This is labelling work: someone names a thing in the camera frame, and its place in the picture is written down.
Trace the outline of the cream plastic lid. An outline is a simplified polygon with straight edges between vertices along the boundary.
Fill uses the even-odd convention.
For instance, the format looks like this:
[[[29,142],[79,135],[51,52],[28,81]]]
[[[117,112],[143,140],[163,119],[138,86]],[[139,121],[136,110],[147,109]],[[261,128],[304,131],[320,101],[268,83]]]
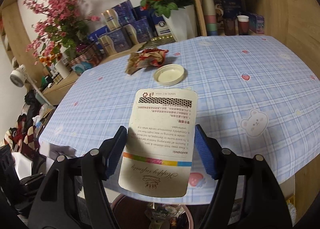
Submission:
[[[157,69],[153,78],[159,85],[173,86],[184,78],[184,68],[178,64],[164,65]]]

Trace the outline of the white desk fan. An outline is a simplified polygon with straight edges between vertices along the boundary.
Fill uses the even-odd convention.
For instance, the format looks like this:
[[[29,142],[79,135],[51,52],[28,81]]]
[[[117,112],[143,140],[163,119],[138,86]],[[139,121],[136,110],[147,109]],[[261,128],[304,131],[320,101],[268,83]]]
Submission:
[[[46,102],[46,104],[53,106],[49,102],[49,100],[42,94],[42,92],[38,89],[35,82],[26,72],[25,65],[20,65],[11,72],[10,81],[17,87],[23,87],[24,84],[28,82],[32,86],[32,88],[39,94],[39,96]]]

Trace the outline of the pile of clothes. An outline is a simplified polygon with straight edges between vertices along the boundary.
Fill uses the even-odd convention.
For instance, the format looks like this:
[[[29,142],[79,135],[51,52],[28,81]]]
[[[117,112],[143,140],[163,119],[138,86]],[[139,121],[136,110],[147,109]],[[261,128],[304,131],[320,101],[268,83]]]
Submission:
[[[32,161],[33,172],[44,163],[46,158],[40,154],[39,136],[55,107],[40,103],[35,90],[24,97],[21,114],[13,128],[9,128],[1,140],[1,146],[9,146],[11,152],[18,152]]]

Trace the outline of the red paper cup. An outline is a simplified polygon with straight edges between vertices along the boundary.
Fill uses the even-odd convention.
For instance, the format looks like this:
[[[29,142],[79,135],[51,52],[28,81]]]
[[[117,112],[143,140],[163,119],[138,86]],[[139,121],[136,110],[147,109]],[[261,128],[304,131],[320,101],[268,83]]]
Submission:
[[[238,32],[239,35],[248,35],[249,32],[249,17],[246,15],[238,15]]]

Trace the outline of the brown round trash bin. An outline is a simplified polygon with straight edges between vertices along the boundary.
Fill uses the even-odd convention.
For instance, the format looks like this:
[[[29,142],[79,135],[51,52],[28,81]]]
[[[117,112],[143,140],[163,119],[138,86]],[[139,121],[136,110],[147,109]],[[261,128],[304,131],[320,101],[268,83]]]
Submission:
[[[194,228],[193,217],[184,205],[144,202],[119,195],[111,208],[120,228]]]

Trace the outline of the blue plaid tablecloth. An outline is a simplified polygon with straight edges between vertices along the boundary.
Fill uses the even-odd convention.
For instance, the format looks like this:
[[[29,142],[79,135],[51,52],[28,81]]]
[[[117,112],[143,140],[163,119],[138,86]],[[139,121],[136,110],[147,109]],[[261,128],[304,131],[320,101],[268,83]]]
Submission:
[[[278,182],[319,155],[319,79],[295,53],[271,36],[209,36],[167,44],[167,60],[183,67],[171,88],[154,70],[125,73],[124,56],[85,71],[67,92],[40,135],[41,152],[64,149],[82,156],[112,138],[119,127],[138,139],[121,152],[142,188],[161,182],[178,189],[172,204],[208,204],[216,182],[193,144],[200,125],[235,154],[261,154]]]

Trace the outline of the striped tin box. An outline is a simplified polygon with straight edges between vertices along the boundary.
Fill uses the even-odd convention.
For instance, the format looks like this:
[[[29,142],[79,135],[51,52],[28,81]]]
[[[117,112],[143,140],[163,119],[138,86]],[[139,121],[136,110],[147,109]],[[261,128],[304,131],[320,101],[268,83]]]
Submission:
[[[86,70],[90,70],[99,65],[103,58],[104,55],[93,42],[81,51],[81,55],[70,61],[69,65],[77,76],[81,76]]]

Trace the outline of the brown red paper bag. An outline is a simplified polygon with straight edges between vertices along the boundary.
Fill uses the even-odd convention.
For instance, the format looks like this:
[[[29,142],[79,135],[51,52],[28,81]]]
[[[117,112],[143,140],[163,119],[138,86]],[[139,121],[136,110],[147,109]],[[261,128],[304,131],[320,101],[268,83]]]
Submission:
[[[141,52],[133,52],[127,61],[125,73],[132,75],[142,68],[163,66],[168,52],[166,49],[159,49],[157,47],[148,48]]]

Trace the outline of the silver foil bag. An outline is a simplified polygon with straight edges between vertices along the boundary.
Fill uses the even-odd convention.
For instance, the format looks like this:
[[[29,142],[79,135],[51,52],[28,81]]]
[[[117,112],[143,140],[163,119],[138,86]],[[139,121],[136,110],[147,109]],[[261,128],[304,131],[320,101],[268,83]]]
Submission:
[[[182,205],[149,202],[144,213],[150,220],[149,228],[178,228],[178,219],[185,213],[185,209]]]

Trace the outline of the orange flowers white vase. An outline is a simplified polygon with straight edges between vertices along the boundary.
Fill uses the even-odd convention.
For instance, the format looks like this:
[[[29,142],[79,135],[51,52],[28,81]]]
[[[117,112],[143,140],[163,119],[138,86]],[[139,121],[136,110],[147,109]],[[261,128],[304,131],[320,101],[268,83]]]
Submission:
[[[40,55],[39,62],[53,70],[55,73],[59,73],[63,79],[69,77],[71,73],[69,60],[63,53],[48,56]]]

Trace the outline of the stack of pastel cups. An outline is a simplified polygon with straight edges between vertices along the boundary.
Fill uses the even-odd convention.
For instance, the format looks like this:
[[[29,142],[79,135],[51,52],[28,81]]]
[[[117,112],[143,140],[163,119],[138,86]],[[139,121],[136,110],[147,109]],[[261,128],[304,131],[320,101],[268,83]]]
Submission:
[[[208,36],[217,36],[217,19],[214,0],[202,0],[202,9]]]

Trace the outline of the small purple box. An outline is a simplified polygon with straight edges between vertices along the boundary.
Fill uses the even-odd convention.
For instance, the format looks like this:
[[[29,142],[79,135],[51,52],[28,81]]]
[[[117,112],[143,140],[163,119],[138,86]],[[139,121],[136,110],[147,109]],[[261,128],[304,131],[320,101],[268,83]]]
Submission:
[[[248,13],[249,17],[249,29],[256,34],[264,34],[264,16],[257,15],[254,13]]]

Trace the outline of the gold green tray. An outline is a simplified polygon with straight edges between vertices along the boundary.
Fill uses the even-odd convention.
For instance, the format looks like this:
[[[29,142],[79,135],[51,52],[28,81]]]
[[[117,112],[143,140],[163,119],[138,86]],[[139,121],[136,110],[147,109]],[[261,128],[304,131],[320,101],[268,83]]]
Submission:
[[[150,41],[154,46],[161,46],[161,45],[165,45],[165,44],[170,44],[170,43],[176,42],[174,37],[171,34],[154,37]]]

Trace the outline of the white candle card packaging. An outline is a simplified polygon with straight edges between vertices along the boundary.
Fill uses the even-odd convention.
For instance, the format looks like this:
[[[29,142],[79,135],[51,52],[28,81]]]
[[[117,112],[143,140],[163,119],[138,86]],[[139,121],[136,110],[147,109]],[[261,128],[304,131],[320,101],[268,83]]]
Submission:
[[[154,198],[185,196],[197,99],[197,93],[187,89],[137,91],[119,172],[123,189]]]

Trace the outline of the blue silver gift box right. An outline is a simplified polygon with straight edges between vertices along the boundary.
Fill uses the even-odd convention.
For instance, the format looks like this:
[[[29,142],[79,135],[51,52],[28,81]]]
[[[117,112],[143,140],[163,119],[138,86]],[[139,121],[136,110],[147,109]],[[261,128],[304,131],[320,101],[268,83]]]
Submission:
[[[154,38],[154,33],[146,18],[134,21],[124,26],[131,42],[135,44],[147,42]]]

